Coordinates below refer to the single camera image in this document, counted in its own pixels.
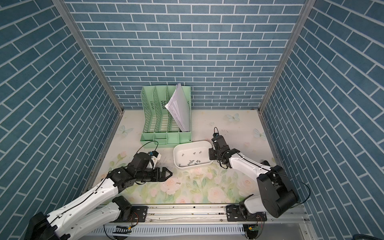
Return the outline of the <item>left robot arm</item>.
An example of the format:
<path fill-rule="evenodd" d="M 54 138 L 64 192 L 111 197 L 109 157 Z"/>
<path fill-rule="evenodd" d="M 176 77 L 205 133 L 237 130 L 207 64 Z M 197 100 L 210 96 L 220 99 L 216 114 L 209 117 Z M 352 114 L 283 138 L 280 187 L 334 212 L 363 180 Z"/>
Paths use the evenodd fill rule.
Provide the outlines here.
<path fill-rule="evenodd" d="M 127 166 L 113 169 L 99 184 L 72 202 L 49 214 L 34 215 L 25 239 L 78 240 L 107 223 L 137 225 L 140 216 L 121 192 L 135 183 L 167 181 L 173 173 L 166 167 L 156 167 L 160 158 L 157 151 L 136 153 Z"/>

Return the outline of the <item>white plastic storage box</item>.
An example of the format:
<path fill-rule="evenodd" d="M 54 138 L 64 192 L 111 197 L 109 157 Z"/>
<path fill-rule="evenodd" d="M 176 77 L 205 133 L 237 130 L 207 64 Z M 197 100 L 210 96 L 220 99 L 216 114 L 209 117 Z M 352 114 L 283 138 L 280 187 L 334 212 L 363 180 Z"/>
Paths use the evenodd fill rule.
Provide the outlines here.
<path fill-rule="evenodd" d="M 208 141 L 198 141 L 177 145 L 174 148 L 174 164 L 180 170 L 189 170 L 209 166 L 209 149 L 212 144 Z"/>

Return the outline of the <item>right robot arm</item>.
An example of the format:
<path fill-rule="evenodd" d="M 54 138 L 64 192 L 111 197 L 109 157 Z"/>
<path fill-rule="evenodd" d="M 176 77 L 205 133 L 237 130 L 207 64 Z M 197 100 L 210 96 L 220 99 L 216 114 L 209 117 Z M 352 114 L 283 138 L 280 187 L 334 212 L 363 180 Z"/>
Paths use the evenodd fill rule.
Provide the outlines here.
<path fill-rule="evenodd" d="M 224 137 L 213 134 L 213 148 L 209 149 L 209 158 L 219 164 L 237 170 L 256 181 L 260 195 L 249 195 L 239 202 L 238 212 L 245 221 L 252 221 L 256 213 L 268 212 L 279 218 L 298 202 L 297 191 L 291 184 L 285 170 L 276 165 L 269 166 L 267 161 L 257 163 L 237 149 L 231 149 Z"/>

